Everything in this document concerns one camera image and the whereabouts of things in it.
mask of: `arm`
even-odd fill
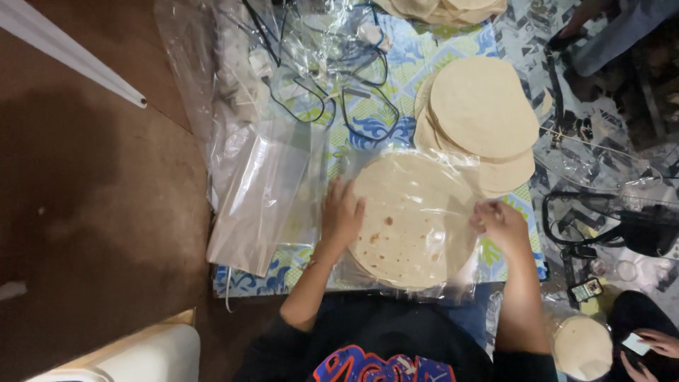
[[[283,320],[302,332],[313,329],[330,272],[342,252],[359,237],[365,199],[356,200],[353,180],[345,185],[338,177],[328,185],[322,209],[320,241],[307,269],[280,307]]]
[[[321,240],[299,281],[280,307],[280,315],[245,352],[235,381],[304,380],[298,369],[307,352],[316,314],[333,266],[359,235],[365,200],[356,201],[354,182],[335,179],[323,198]]]
[[[502,249],[509,275],[504,285],[495,348],[498,351],[551,354],[543,330],[540,280],[521,213],[498,201],[477,203],[471,224]]]

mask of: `plastic bag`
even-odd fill
[[[571,308],[568,299],[559,296],[544,297],[543,312],[557,370],[580,381],[603,377],[610,370],[613,344],[607,325]],[[584,361],[578,357],[583,353]]]
[[[407,298],[471,297],[480,248],[468,220],[481,196],[457,185],[478,184],[478,157],[390,147],[345,158],[344,177],[355,177],[356,196],[368,200],[335,280]]]
[[[261,122],[245,129],[207,258],[263,277],[309,160],[309,151],[295,144],[310,138],[286,122]]]

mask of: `patterned floor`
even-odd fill
[[[536,114],[541,116],[539,122],[545,128],[554,127],[554,106],[552,106],[554,92],[549,79],[544,46],[565,25],[577,4],[579,4],[577,0],[509,0],[507,11],[493,23],[499,56],[517,70],[524,92],[532,100]],[[602,18],[585,24],[587,37],[578,42],[573,49],[585,44],[591,36],[601,31],[606,23],[607,21]],[[545,131],[541,130],[540,139],[534,146],[537,159],[536,172],[530,181],[538,221],[541,219],[542,200],[551,190],[587,190],[556,173],[569,175],[571,179],[581,179],[581,183],[599,188],[611,188],[615,184],[638,179],[648,163],[664,176],[675,176],[679,173],[679,150],[676,144],[667,143],[639,154],[634,153],[627,137],[627,126],[613,100],[600,98],[593,103],[579,102],[562,78],[564,71],[562,58],[556,57],[555,60],[564,97],[564,119],[578,126],[583,121],[585,124],[591,122],[589,137],[592,143],[627,152],[648,162],[633,161],[604,150],[590,150],[583,143],[568,140],[564,140],[559,147],[553,147],[552,134],[545,134]],[[679,181],[665,179],[664,182],[679,195]],[[574,222],[580,229],[590,227],[598,230],[604,223],[603,218],[577,206],[556,206],[550,214],[553,214],[552,221],[564,219],[566,222]],[[556,279],[563,277],[564,268],[559,257],[559,249],[545,238],[541,229],[540,240],[552,274]],[[673,269],[650,295],[670,315],[675,324],[679,324],[679,304],[675,301],[679,300],[679,282],[675,282],[679,272],[676,264],[671,263]]]

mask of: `hand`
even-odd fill
[[[485,233],[497,245],[508,260],[530,255],[528,223],[520,212],[500,201],[479,201],[469,223],[479,233]]]
[[[338,252],[333,264],[349,244],[356,241],[363,225],[365,198],[356,201],[354,181],[345,185],[342,177],[336,177],[328,184],[328,193],[323,197],[323,222],[320,239],[323,244]]]
[[[656,353],[665,357],[679,358],[679,339],[653,329],[639,329],[634,332],[643,338],[639,340],[640,343],[650,345]]]
[[[632,381],[634,382],[658,382],[658,378],[656,378],[653,374],[648,371],[648,369],[639,362],[639,367],[641,368],[642,372],[637,371],[627,360],[627,356],[625,355],[624,351],[620,352],[620,358],[623,360],[623,365],[625,365],[625,370],[627,370],[627,375],[629,375],[629,378],[632,378]]]

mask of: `table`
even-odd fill
[[[338,174],[338,161],[350,150],[368,150],[388,144],[412,145],[416,119],[413,116],[414,99],[424,79],[433,71],[443,67],[451,60],[473,55],[497,57],[498,51],[492,25],[484,22],[468,27],[444,27],[429,25],[413,20],[401,20],[386,14],[379,14],[380,26],[394,42],[386,55],[389,74],[387,83],[380,88],[390,101],[399,109],[401,117],[389,138],[373,142],[350,132],[338,113],[331,126],[327,144],[327,177]],[[356,128],[364,135],[379,137],[386,134],[393,116],[380,108],[374,101],[354,97],[347,103],[348,114]],[[535,214],[528,185],[524,184],[510,195],[501,198],[520,211],[528,222],[530,244],[540,279],[547,278],[545,257],[540,248]],[[479,262],[479,278],[482,281],[505,281],[507,266],[502,254],[489,239],[481,242],[482,253]],[[230,297],[267,296],[286,294],[297,283],[305,264],[311,256],[311,248],[280,248],[274,255],[265,277],[256,277],[246,272],[233,270],[230,282]],[[227,267],[218,266],[213,277],[215,297],[226,296]],[[328,290],[355,290],[331,278]]]

